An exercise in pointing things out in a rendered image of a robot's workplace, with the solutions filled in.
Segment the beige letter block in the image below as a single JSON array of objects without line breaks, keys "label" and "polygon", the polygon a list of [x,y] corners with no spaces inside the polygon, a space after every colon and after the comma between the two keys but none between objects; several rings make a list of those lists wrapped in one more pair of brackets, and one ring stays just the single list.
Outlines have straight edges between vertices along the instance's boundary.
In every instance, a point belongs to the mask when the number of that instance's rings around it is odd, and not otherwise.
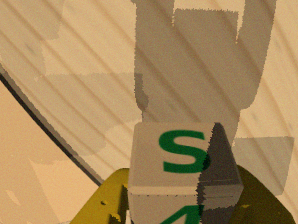
[{"label": "beige letter block", "polygon": [[131,224],[228,224],[243,188],[221,123],[134,126]]}]

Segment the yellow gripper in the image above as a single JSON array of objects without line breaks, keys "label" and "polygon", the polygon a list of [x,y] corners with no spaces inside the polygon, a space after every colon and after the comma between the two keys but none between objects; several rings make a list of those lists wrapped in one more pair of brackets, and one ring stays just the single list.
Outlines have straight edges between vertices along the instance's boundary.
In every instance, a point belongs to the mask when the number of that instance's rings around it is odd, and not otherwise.
[{"label": "yellow gripper", "polygon": [[[296,224],[292,214],[254,175],[237,167],[244,188],[228,224]],[[129,168],[113,172],[69,224],[126,224],[128,178]]]}]

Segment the tan mat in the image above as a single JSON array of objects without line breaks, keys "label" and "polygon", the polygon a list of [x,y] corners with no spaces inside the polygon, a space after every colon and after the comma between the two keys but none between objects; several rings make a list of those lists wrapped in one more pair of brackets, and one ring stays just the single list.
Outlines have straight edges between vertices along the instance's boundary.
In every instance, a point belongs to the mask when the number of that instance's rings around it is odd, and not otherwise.
[{"label": "tan mat", "polygon": [[71,221],[100,185],[0,73],[0,221]]}]

